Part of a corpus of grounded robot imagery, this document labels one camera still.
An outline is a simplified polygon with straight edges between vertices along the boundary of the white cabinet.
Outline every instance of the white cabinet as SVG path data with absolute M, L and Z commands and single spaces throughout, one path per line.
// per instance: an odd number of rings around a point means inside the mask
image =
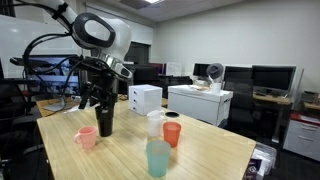
M 187 85 L 169 86 L 168 109 L 218 126 L 229 115 L 233 93 L 194 91 Z
M 283 148 L 320 161 L 320 121 L 317 125 L 291 119 Z
M 129 86 L 129 109 L 141 115 L 160 110 L 162 88 L 151 85 Z

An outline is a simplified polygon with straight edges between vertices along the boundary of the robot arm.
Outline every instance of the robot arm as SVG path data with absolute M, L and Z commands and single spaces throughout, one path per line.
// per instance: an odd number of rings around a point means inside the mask
M 123 59 L 131 43 L 130 27 L 119 19 L 106 19 L 92 13 L 77 15 L 63 0 L 35 0 L 38 4 L 55 9 L 52 15 L 84 49 L 99 49 L 98 59 L 121 78 L 129 79 L 132 73 L 123 65 Z

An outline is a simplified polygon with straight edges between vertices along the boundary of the ceiling light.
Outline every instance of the ceiling light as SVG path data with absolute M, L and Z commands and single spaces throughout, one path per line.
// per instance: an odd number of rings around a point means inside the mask
M 145 0 L 145 1 L 147 1 L 147 2 L 149 2 L 149 3 L 151 3 L 151 4 L 153 4 L 153 3 L 156 3 L 156 2 L 161 1 L 161 0 Z

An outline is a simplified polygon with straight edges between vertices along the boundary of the desk fan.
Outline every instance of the desk fan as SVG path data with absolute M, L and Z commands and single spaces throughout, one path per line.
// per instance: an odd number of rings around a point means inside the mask
M 221 90 L 221 75 L 223 73 L 223 66 L 220 63 L 210 64 L 207 68 L 207 75 L 211 81 L 211 92 L 219 94 Z

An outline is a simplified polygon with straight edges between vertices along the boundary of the window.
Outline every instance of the window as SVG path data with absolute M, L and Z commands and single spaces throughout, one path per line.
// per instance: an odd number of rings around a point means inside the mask
M 0 0 L 0 6 L 6 4 L 13 4 L 13 0 Z M 14 12 L 14 7 L 0 7 L 0 14 L 5 16 L 16 17 L 16 13 Z

